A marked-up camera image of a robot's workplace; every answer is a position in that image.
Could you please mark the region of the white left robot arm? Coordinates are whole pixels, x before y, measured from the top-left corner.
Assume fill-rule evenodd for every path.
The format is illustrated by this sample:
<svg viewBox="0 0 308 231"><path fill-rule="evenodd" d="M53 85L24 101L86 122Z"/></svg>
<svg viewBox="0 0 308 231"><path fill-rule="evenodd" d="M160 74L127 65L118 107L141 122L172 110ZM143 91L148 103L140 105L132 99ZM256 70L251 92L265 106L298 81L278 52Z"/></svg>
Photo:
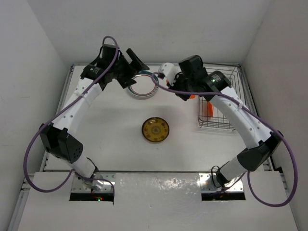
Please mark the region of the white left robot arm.
<svg viewBox="0 0 308 231"><path fill-rule="evenodd" d="M61 114L40 133L45 151L85 178L91 178L97 168L83 154L83 144L74 137L82 118L108 83L115 79L125 89L136 83L133 78L140 71L149 70L132 49L127 49L126 53L130 62L114 45L102 45L98 56L84 67Z"/></svg>

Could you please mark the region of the white front cover panel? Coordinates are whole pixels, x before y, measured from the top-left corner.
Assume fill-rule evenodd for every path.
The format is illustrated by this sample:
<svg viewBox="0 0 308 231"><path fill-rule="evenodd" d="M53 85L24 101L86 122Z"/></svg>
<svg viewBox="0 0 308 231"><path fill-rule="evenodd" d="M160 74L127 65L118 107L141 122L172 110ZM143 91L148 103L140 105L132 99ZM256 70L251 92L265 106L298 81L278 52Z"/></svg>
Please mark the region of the white front cover panel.
<svg viewBox="0 0 308 231"><path fill-rule="evenodd" d="M115 176L115 199L71 201L72 184L30 190L21 231L295 231L289 206L268 207L245 189L238 201L203 201L196 173Z"/></svg>

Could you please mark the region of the metal base plate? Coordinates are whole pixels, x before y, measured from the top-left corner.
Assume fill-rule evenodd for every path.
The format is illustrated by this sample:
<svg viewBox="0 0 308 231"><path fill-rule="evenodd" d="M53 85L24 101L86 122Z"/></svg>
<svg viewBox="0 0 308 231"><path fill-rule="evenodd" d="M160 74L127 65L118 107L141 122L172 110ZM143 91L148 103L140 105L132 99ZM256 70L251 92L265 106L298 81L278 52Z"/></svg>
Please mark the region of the metal base plate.
<svg viewBox="0 0 308 231"><path fill-rule="evenodd" d="M94 180L85 180L75 175L73 177L71 192L72 193L112 193L112 185L115 186L116 176L113 173L96 172L92 176Z"/></svg>
<svg viewBox="0 0 308 231"><path fill-rule="evenodd" d="M242 175L238 175L225 183L224 186L221 186L217 181L215 172L201 172L199 173L200 190L201 193L216 193L224 189L226 189L226 193L243 193L244 184L242 178Z"/></svg>

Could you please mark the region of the plain white plate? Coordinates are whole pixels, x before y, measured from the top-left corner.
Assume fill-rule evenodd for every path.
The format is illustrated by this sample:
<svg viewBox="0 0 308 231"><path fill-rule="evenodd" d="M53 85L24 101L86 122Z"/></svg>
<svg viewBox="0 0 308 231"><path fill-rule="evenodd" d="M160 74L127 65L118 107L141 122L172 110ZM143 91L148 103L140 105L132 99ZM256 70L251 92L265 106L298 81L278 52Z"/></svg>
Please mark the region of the plain white plate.
<svg viewBox="0 0 308 231"><path fill-rule="evenodd" d="M153 81L152 77L152 72L140 71L132 78L136 83L127 88L128 94L135 99L148 99L153 97L158 91L157 84L159 83L159 80L154 76Z"/></svg>

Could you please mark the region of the yellow rimmed dark plate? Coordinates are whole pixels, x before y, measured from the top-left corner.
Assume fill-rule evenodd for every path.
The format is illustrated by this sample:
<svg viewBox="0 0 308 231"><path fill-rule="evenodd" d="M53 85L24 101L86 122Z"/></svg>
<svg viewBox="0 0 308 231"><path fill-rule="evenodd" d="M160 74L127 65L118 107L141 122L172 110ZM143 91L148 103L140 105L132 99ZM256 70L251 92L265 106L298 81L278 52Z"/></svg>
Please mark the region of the yellow rimmed dark plate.
<svg viewBox="0 0 308 231"><path fill-rule="evenodd" d="M160 117L151 117L144 121L141 132L147 141L159 143L169 136L170 127L164 119Z"/></svg>

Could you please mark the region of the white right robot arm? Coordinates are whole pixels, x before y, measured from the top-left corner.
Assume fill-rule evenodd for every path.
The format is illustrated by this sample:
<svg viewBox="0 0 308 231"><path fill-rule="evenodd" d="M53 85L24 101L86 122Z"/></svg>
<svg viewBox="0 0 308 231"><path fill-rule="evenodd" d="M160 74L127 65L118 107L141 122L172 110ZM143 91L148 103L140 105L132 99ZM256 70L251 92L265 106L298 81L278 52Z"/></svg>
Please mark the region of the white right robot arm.
<svg viewBox="0 0 308 231"><path fill-rule="evenodd" d="M167 85L172 90L209 92L205 99L226 116L243 139L246 148L216 173L220 186L246 171L258 169L280 144L278 135L250 115L229 79L220 71L209 74L200 56L186 58L178 66L164 64L161 73L167 77Z"/></svg>

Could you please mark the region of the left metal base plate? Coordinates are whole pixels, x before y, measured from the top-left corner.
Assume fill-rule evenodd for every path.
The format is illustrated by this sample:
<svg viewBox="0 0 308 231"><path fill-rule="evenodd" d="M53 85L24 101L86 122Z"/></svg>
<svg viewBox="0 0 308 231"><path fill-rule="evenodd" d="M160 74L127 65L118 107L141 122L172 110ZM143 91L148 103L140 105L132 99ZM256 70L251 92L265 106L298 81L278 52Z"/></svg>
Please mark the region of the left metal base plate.
<svg viewBox="0 0 308 231"><path fill-rule="evenodd" d="M72 193L112 193L112 185L115 186L116 176L113 173L96 172L92 176L94 180L85 180L75 175L73 177L71 192Z"/></svg>

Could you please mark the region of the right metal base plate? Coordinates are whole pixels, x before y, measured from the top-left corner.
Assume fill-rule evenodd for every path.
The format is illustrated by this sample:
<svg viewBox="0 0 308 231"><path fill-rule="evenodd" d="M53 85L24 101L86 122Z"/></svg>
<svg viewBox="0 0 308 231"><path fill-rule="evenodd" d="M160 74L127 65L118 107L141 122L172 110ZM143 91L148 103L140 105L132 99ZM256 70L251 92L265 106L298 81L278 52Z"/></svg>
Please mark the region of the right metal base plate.
<svg viewBox="0 0 308 231"><path fill-rule="evenodd" d="M216 193L224 189L226 189L226 193L243 193L244 184L242 178L242 175L238 175L225 183L224 186L221 186L217 181L215 172L201 172L199 173L200 190L201 193Z"/></svg>

